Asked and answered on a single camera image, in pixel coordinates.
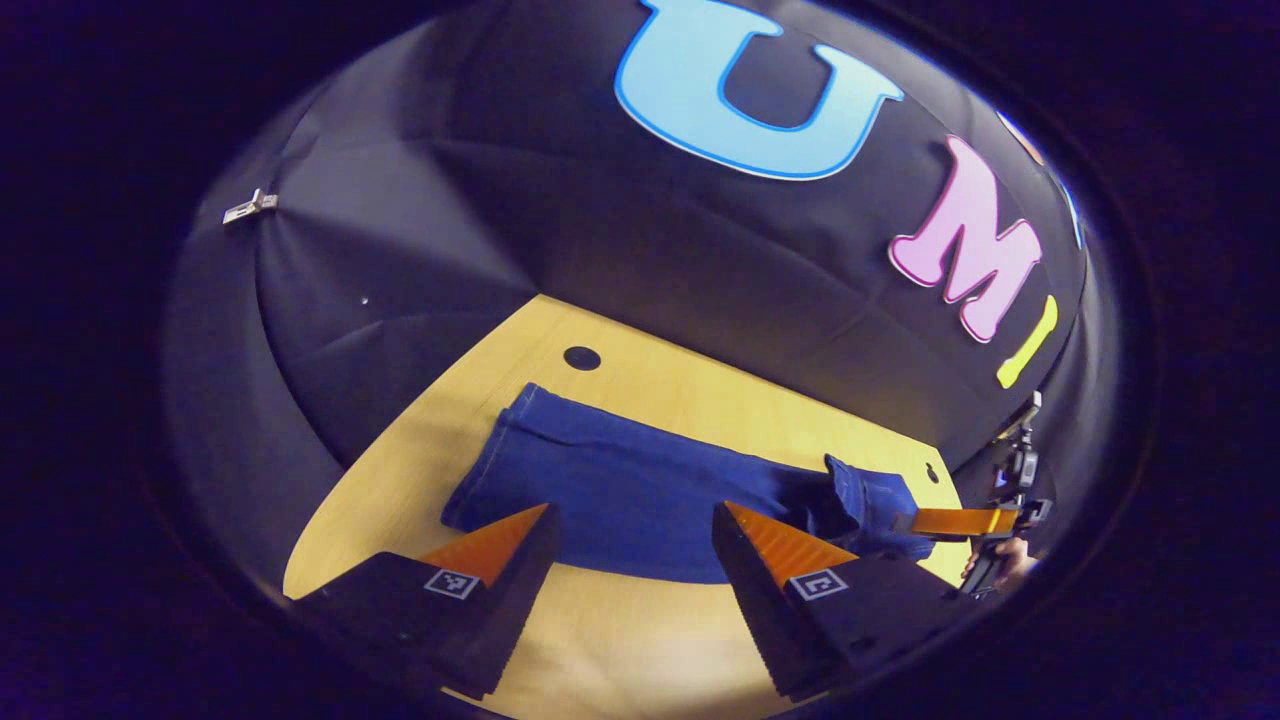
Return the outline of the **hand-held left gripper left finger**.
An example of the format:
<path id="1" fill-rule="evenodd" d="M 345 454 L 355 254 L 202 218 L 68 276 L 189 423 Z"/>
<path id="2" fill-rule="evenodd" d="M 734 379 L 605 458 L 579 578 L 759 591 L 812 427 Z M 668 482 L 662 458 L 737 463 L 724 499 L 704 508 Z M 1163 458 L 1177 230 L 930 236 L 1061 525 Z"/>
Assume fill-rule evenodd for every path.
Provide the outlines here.
<path id="1" fill-rule="evenodd" d="M 407 693 L 497 691 L 562 544 L 540 503 L 420 559 L 379 552 L 293 601 L 323 643 Z"/>

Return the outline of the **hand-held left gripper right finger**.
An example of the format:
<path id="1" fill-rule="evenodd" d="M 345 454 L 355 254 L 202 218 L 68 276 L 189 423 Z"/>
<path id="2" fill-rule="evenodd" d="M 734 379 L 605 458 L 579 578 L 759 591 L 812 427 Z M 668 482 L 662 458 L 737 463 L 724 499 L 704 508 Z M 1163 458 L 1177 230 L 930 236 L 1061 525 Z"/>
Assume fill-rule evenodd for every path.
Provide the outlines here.
<path id="1" fill-rule="evenodd" d="M 941 644 L 982 605 L 895 553 L 856 556 L 724 501 L 712 544 L 776 691 L 860 691 Z"/>

